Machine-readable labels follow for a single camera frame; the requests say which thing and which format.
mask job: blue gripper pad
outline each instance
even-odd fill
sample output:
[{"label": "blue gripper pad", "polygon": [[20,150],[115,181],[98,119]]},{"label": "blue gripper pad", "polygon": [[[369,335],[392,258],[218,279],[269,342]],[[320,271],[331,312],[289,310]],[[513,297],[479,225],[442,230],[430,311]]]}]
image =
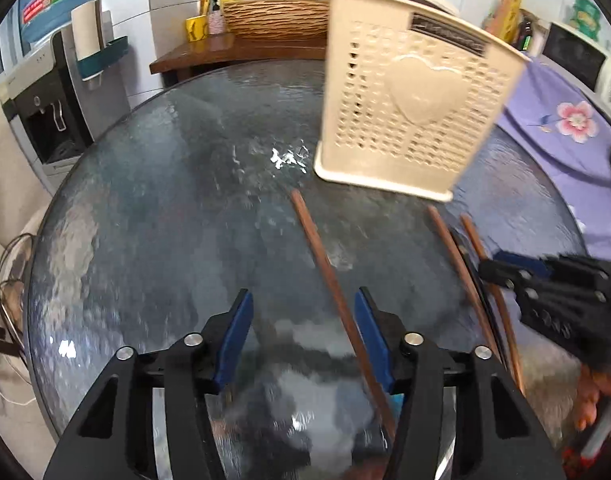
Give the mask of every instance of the blue gripper pad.
[{"label": "blue gripper pad", "polygon": [[537,258],[529,258],[528,256],[522,256],[521,254],[508,253],[507,251],[497,251],[492,256],[495,262],[503,262],[505,264],[512,264],[522,269],[529,270],[532,274],[539,278],[549,278],[550,269],[543,261]]},{"label": "blue gripper pad", "polygon": [[215,363],[213,380],[217,383],[219,390],[232,380],[239,355],[246,342],[254,314],[252,294],[246,292],[238,304],[233,305],[233,308],[236,308],[236,312],[221,342],[221,348],[217,352],[217,362]]},{"label": "blue gripper pad", "polygon": [[357,320],[367,355],[370,357],[375,378],[385,391],[391,393],[394,378],[390,370],[390,350],[381,335],[372,309],[360,290],[354,296],[354,317]]}]

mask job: red label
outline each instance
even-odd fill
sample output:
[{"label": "red label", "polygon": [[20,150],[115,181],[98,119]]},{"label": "red label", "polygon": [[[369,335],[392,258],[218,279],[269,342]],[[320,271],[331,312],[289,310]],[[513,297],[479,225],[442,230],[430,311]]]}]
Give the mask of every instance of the red label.
[{"label": "red label", "polygon": [[47,9],[52,0],[32,0],[23,9],[23,25],[28,23],[32,18],[39,14],[42,10]]}]

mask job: purple tablecloth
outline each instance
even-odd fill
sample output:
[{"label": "purple tablecloth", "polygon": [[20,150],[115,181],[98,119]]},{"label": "purple tablecloth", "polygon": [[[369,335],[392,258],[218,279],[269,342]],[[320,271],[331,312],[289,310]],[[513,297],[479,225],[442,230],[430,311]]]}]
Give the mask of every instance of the purple tablecloth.
[{"label": "purple tablecloth", "polygon": [[536,160],[567,202],[588,253],[611,260],[611,127],[577,88],[534,60],[497,124]]}]

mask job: metal screw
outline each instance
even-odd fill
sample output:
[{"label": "metal screw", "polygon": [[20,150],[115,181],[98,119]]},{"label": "metal screw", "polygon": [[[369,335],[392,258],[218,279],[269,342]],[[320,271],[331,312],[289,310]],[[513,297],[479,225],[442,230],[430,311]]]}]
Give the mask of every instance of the metal screw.
[{"label": "metal screw", "polygon": [[417,334],[416,332],[408,332],[405,336],[403,336],[403,340],[410,346],[419,346],[421,343],[423,343],[423,336],[421,334]]},{"label": "metal screw", "polygon": [[122,346],[117,350],[117,359],[119,361],[126,361],[130,359],[135,354],[135,351],[130,346]]},{"label": "metal screw", "polygon": [[192,333],[192,334],[188,334],[183,338],[183,342],[185,343],[185,346],[198,346],[201,343],[203,343],[203,337],[201,336],[201,334],[197,334]]},{"label": "metal screw", "polygon": [[477,348],[474,349],[474,354],[479,359],[489,359],[492,357],[492,350],[490,350],[487,346],[477,346]]}]

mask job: embossed heart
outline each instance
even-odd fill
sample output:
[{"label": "embossed heart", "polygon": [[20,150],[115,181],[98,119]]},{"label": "embossed heart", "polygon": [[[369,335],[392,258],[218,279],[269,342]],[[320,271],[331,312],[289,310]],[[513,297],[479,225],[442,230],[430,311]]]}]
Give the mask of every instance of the embossed heart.
[{"label": "embossed heart", "polygon": [[432,67],[414,54],[393,60],[385,84],[396,107],[414,124],[439,121],[460,108],[470,87],[458,70]]}]

